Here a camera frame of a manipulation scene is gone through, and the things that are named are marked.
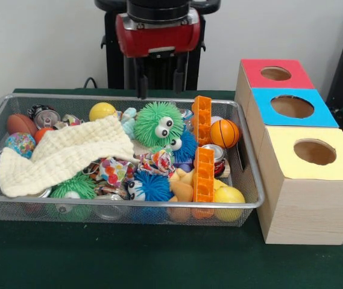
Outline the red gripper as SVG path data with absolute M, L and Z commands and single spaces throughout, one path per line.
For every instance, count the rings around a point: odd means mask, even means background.
M 200 38 L 200 16 L 196 9 L 191 8 L 186 17 L 174 23 L 160 25 L 136 22 L 127 13 L 121 13 L 116 16 L 115 30 L 121 52 L 128 58 L 135 58 L 136 91 L 139 99 L 146 99 L 148 88 L 141 57 L 156 52 L 180 53 L 176 57 L 174 91 L 184 90 L 187 52 L 196 48 Z

